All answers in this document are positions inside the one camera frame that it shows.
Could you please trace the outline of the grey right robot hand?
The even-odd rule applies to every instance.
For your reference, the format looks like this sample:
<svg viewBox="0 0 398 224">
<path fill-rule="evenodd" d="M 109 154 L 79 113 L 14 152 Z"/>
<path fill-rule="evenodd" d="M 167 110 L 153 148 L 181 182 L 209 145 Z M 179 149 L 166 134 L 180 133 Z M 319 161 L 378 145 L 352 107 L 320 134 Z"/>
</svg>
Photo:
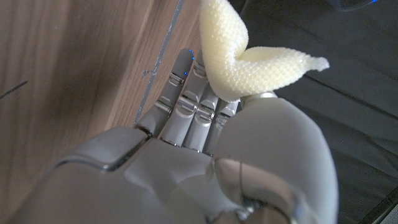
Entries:
<svg viewBox="0 0 398 224">
<path fill-rule="evenodd" d="M 141 128 L 109 129 L 60 160 L 10 223 L 336 223 L 338 184 L 317 124 L 256 98 L 209 156 Z"/>
</svg>

